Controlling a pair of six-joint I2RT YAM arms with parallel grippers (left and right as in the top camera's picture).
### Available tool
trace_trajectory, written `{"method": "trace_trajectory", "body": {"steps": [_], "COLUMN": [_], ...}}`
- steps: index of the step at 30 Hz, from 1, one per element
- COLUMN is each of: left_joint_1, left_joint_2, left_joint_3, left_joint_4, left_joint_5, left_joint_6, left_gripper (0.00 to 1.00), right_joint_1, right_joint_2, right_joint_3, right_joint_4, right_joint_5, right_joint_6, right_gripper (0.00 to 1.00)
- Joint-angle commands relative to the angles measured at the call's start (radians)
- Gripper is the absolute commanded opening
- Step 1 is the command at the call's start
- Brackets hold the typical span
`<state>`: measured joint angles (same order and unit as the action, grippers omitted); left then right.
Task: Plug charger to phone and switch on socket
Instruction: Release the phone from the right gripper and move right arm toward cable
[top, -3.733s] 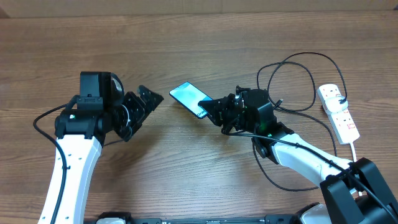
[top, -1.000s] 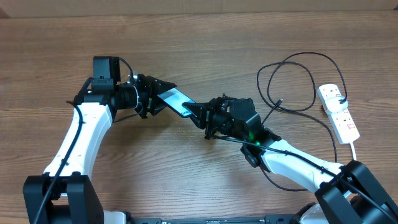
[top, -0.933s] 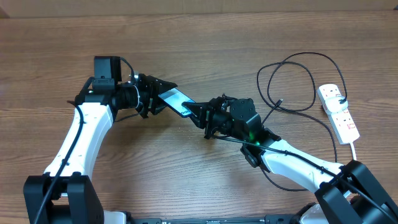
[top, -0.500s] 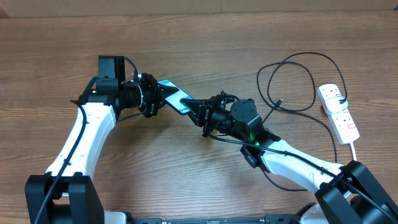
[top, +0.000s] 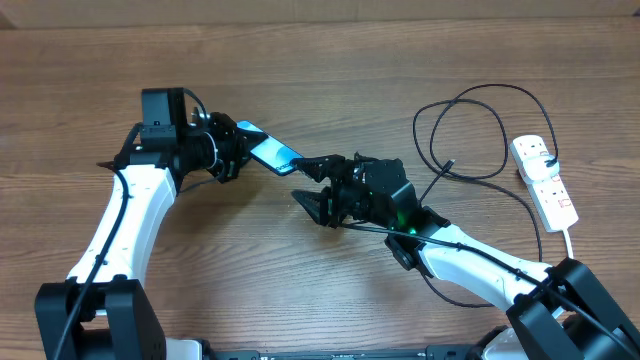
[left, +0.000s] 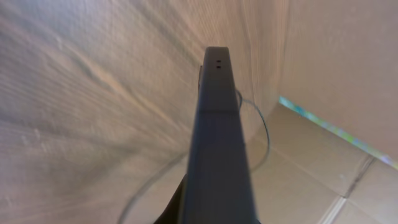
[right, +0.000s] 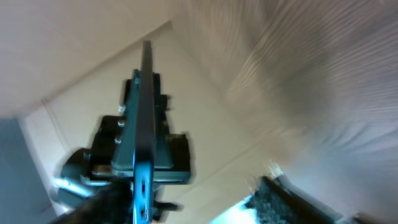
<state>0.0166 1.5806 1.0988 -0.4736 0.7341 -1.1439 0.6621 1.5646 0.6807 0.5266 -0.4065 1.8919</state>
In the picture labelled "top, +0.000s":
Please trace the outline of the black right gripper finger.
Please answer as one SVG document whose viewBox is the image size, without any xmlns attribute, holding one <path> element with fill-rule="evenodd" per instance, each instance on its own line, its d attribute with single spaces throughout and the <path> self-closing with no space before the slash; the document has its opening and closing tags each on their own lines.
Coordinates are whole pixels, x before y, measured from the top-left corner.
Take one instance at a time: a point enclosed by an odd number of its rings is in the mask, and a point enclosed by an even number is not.
<svg viewBox="0 0 640 360">
<path fill-rule="evenodd" d="M 322 181 L 332 177 L 336 169 L 345 161 L 341 155 L 327 155 L 314 158 L 296 158 L 291 161 L 292 167 L 314 181 Z"/>
<path fill-rule="evenodd" d="M 303 207 L 310 218 L 320 226 L 329 224 L 329 193 L 294 190 L 292 197 Z"/>
</svg>

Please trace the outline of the blue Galaxy smartphone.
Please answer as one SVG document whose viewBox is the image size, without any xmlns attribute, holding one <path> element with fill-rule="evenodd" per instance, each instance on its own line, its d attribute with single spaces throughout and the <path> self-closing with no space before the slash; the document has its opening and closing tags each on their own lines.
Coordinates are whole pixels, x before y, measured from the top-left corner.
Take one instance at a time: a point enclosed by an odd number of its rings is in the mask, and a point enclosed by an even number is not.
<svg viewBox="0 0 640 360">
<path fill-rule="evenodd" d="M 240 121 L 237 127 L 249 140 L 253 159 L 278 176 L 286 176 L 295 171 L 292 161 L 302 158 L 302 155 L 250 121 Z"/>
</svg>

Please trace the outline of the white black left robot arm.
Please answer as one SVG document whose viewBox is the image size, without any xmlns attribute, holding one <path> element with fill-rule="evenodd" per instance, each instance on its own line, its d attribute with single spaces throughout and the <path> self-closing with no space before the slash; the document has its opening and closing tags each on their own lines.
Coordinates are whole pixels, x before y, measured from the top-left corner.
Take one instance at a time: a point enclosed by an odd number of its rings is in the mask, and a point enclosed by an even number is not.
<svg viewBox="0 0 640 360">
<path fill-rule="evenodd" d="M 220 183 L 250 158 L 249 136 L 186 88 L 141 92 L 142 120 L 105 168 L 110 200 L 81 259 L 63 282 L 43 284 L 34 308 L 49 359 L 210 359 L 205 340 L 165 335 L 144 291 L 160 225 L 184 178 L 205 170 Z"/>
</svg>

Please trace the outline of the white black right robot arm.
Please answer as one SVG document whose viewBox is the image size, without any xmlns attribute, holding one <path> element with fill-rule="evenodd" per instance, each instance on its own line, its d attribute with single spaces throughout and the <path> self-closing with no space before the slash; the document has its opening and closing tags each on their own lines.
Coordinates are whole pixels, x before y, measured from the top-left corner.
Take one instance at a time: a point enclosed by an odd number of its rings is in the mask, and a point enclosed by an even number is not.
<svg viewBox="0 0 640 360">
<path fill-rule="evenodd" d="M 291 165 L 330 182 L 292 193 L 315 223 L 382 233 L 405 270 L 461 286 L 507 315 L 509 326 L 475 346 L 474 357 L 638 358 L 638 329 L 584 264 L 528 261 L 471 238 L 420 204 L 400 160 L 329 155 Z"/>
</svg>

